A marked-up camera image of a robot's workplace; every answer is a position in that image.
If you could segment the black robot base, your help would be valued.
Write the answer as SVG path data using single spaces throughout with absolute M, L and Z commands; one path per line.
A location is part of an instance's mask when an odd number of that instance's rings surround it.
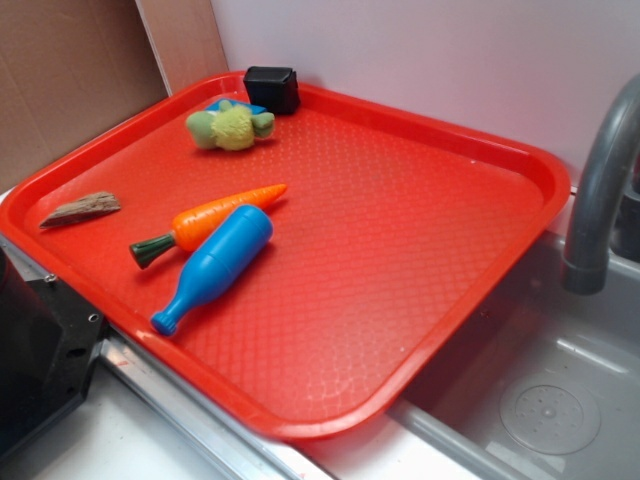
M 2 460 L 85 401 L 105 330 L 66 282 L 26 280 L 1 254 Z

